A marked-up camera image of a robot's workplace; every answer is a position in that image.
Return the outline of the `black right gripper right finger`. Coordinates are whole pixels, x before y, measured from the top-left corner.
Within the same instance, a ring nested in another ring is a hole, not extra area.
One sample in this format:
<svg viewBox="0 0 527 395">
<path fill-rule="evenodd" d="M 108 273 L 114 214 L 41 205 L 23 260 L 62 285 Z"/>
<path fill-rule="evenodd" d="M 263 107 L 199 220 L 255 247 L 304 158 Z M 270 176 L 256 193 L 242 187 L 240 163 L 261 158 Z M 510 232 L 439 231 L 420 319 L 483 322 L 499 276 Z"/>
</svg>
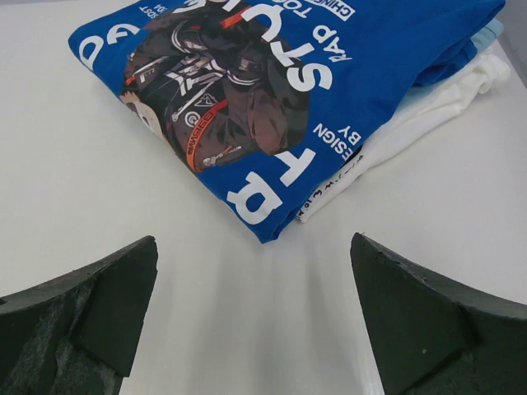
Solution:
<svg viewBox="0 0 527 395">
<path fill-rule="evenodd" d="M 526 307 L 356 233 L 352 270 L 386 394 L 524 394 Z"/>
</svg>

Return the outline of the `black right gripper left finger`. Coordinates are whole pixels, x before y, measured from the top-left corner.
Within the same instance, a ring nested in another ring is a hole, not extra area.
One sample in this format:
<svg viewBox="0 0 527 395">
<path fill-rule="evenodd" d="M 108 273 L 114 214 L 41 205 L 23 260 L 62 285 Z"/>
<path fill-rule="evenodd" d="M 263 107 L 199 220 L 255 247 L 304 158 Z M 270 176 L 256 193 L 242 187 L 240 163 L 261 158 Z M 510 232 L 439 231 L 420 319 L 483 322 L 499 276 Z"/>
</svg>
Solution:
<svg viewBox="0 0 527 395">
<path fill-rule="evenodd" d="M 117 394 L 156 281 L 152 236 L 1 298 L 3 394 Z"/>
</svg>

